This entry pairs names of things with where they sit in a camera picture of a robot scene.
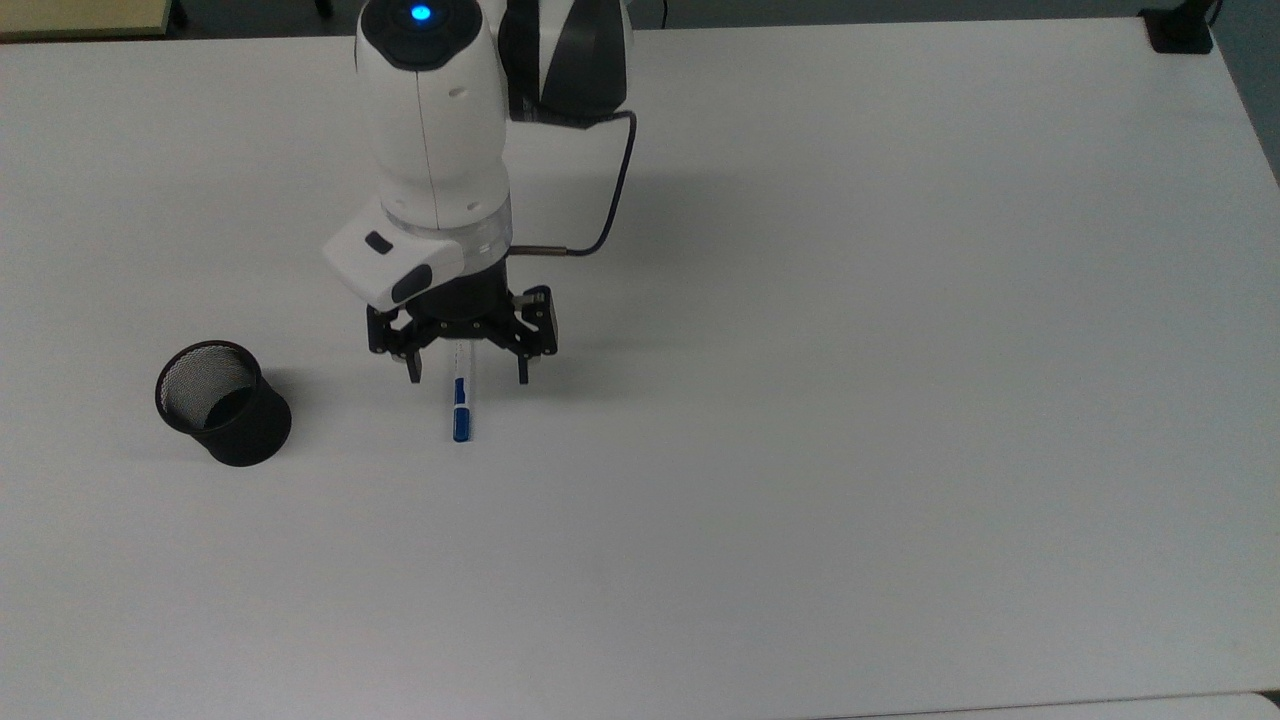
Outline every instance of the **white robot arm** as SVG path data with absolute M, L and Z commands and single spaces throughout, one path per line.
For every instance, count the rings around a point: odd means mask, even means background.
M 612 113 L 630 38 L 622 0 L 370 0 L 356 72 L 380 178 L 324 249 L 342 281 L 390 313 L 502 263 L 506 120 L 589 127 Z

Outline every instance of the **white table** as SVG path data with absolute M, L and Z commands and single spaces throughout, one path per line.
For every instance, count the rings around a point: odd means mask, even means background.
M 0 47 L 6 717 L 767 720 L 1280 685 L 1280 190 L 1140 22 L 641 32 L 476 441 L 364 347 L 351 40 Z M 517 241 L 623 137 L 511 133 Z M 1194 143 L 1183 142 L 1194 137 Z M 177 350 L 294 411 L 234 470 Z

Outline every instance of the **pen holder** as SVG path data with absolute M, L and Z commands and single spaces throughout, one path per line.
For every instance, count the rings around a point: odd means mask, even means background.
M 257 360 L 224 341 L 175 355 L 156 380 L 156 410 L 224 465 L 244 468 L 275 455 L 289 437 L 289 405 L 262 378 Z

